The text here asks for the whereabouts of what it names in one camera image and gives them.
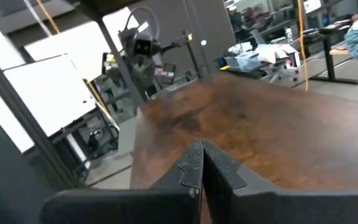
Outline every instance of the yellow cable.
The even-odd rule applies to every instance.
[[[301,54],[302,54],[303,64],[305,65],[305,71],[303,72],[303,74],[305,75],[305,91],[308,91],[309,90],[309,80],[308,80],[309,76],[308,76],[308,67],[307,67],[307,64],[306,64],[305,46],[303,45],[303,16],[302,16],[301,0],[298,0],[298,17],[299,17],[299,33],[300,33]]]
[[[60,34],[60,30],[58,28],[58,26],[56,25],[55,21],[53,20],[52,16],[50,16],[49,12],[47,11],[47,9],[45,8],[44,4],[42,4],[41,0],[37,0],[38,5],[40,6],[42,12],[44,12],[44,14],[47,16],[49,22],[51,23],[51,25],[53,26],[53,28],[55,29],[57,34]],[[91,85],[90,82],[87,83],[88,86],[91,88],[91,91],[93,92],[93,94],[96,96],[97,101],[99,102],[99,104],[103,107],[104,112],[108,113],[107,107],[106,105],[103,103],[103,100],[101,99],[99,93],[93,88],[93,85]]]

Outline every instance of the wire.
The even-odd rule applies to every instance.
[[[305,54],[305,45],[303,43],[303,16],[302,16],[302,4],[301,0],[298,0],[298,17],[299,17],[299,33],[300,33],[300,45],[301,45],[301,54],[303,65],[305,66],[305,70],[303,74],[305,75],[305,91],[309,90],[309,76],[308,76],[308,66],[306,62],[306,54]]]
[[[148,12],[152,17],[153,17],[153,20],[155,22],[155,36],[154,38],[155,39],[158,39],[160,37],[160,22],[158,21],[157,19],[157,16],[155,16],[154,12],[151,10],[151,8],[149,7],[137,7],[135,8],[134,10],[131,11],[131,13],[129,14],[128,16],[128,20],[127,20],[127,23],[125,24],[125,28],[124,29],[127,29],[128,28],[128,24],[129,24],[129,19],[131,19],[131,17],[134,15],[134,12],[135,11],[138,11],[138,10],[144,10],[145,12]]]
[[[44,4],[42,4],[41,0],[37,0],[37,3],[39,5],[39,7],[41,8],[42,12],[44,12],[44,14],[47,16],[49,22],[51,23],[52,27],[55,29],[55,32],[57,34],[60,34],[60,30],[58,28],[58,26],[56,25],[55,21],[53,20],[53,18],[50,16],[49,12],[47,11],[47,9],[45,8]],[[32,7],[31,3],[29,2],[29,0],[24,0],[24,4],[27,6],[27,8],[29,9],[29,11],[31,12],[31,14],[34,16],[35,20],[40,24],[41,28],[44,30],[44,32],[46,33],[46,35],[48,37],[52,36],[51,31],[48,29],[48,27],[44,24],[44,22],[42,22],[42,20],[40,19],[40,17],[37,15],[37,13],[35,12],[34,8]],[[99,93],[93,88],[93,85],[91,85],[90,82],[87,83],[88,86],[90,87],[91,91],[93,92],[94,96],[96,96],[97,99],[97,105],[106,113],[108,113],[108,110],[106,108],[106,105],[104,105]]]

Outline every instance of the brown tabletop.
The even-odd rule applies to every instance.
[[[139,110],[131,187],[149,188],[209,139],[283,188],[358,190],[358,102],[226,73]]]

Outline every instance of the black table leg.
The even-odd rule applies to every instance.
[[[314,77],[311,77],[310,80],[358,85],[358,80],[335,77],[334,60],[333,60],[333,56],[329,53],[331,51],[331,43],[329,41],[329,38],[323,39],[323,45],[324,45],[324,56],[326,59],[328,77],[318,77],[318,75],[322,74],[320,73]]]

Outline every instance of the floor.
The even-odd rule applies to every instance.
[[[347,58],[347,56],[335,56],[334,63],[339,64]],[[324,56],[317,55],[315,60],[308,62],[309,76],[313,76],[324,70]],[[358,79],[358,60],[350,60],[336,67],[335,72],[337,77]],[[278,84],[287,87],[299,84],[293,89],[304,91],[305,84],[301,83],[302,80],[299,82],[300,83],[294,83],[292,80],[282,80]],[[358,101],[358,85],[309,81],[309,91]],[[130,119],[126,124],[124,124],[123,127],[121,127],[121,131],[125,134],[122,134],[123,137],[120,142],[119,155],[105,158],[106,162],[104,162],[102,166],[92,170],[87,180],[88,184],[97,181],[97,179],[102,179],[102,181],[97,181],[93,187],[99,189],[129,188],[131,177],[131,168],[129,166],[132,164],[132,155],[130,152],[133,148],[135,135],[135,118]],[[110,177],[111,174],[117,172],[118,170],[123,171]]]

